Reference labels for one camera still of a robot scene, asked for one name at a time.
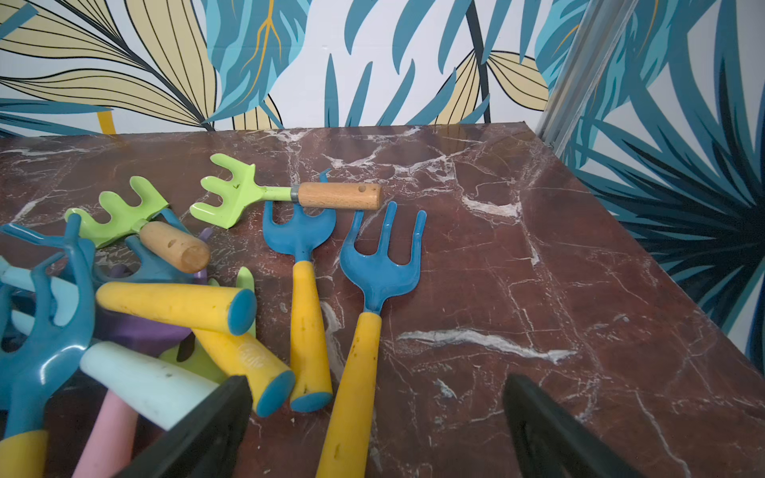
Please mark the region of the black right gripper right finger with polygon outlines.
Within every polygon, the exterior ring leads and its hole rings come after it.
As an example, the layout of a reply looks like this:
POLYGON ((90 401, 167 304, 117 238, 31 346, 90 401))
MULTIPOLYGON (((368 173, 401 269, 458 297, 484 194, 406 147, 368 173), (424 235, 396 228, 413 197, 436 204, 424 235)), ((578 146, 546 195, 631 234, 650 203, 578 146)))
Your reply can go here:
POLYGON ((503 407, 524 477, 641 476, 528 376, 506 378, 503 407))

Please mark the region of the blue fork yellow handle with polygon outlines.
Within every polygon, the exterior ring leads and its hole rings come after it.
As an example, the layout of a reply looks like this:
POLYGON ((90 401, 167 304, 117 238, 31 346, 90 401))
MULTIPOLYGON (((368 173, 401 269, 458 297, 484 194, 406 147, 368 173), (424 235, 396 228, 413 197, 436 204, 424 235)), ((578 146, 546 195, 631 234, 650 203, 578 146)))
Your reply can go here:
POLYGON ((422 239, 428 215, 418 211, 410 262, 400 265, 388 256, 392 225, 398 205, 386 208, 378 249, 373 255, 360 253, 355 243, 364 219, 357 211, 343 243, 340 265, 347 279, 364 294, 354 340, 339 384, 316 475, 318 477, 363 477, 372 432, 384 302, 412 292, 420 282, 422 239))
POLYGON ((290 368, 296 384, 290 395, 294 412, 310 413, 332 401, 333 385, 326 333, 312 262, 313 251, 334 232, 337 213, 325 210, 309 216, 299 204, 293 205, 292 218, 278 224, 273 220, 273 203, 265 203, 263 236, 269 248, 290 255, 293 290, 290 325, 290 368))

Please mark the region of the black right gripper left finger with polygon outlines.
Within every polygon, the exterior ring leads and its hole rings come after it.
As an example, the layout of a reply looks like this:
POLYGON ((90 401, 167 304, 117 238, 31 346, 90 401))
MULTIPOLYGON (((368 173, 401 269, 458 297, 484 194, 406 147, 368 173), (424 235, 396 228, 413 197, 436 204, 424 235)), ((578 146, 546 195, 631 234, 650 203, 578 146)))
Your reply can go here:
POLYGON ((120 477, 231 477, 252 411, 245 376, 231 376, 120 477))

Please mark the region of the blue rake yellow handle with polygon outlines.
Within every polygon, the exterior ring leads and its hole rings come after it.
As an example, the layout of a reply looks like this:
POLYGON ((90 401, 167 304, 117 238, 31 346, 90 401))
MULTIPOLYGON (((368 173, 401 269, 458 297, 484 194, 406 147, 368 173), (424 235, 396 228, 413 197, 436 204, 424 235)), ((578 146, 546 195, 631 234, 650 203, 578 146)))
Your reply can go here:
POLYGON ((294 372, 251 334, 242 336, 192 330, 205 352, 227 376, 245 376, 253 399, 252 409, 265 418, 290 398, 294 372))
MULTIPOLYGON (((169 210, 161 216, 189 233, 169 210)), ((112 312, 232 336, 248 333, 257 314, 255 294, 248 289, 191 283, 107 282, 97 290, 96 301, 112 312)))

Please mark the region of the light blue fork white handle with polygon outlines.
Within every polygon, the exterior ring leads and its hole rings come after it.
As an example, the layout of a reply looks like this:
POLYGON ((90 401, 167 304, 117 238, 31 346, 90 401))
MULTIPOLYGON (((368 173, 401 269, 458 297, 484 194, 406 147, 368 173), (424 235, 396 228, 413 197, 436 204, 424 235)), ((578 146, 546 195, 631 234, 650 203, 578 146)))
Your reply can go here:
MULTIPOLYGON (((15 292, 12 307, 14 312, 8 323, 22 323, 29 335, 35 316, 34 294, 25 290, 15 292)), ((218 386, 158 358, 93 339, 77 370, 94 378, 165 430, 178 424, 218 386)))

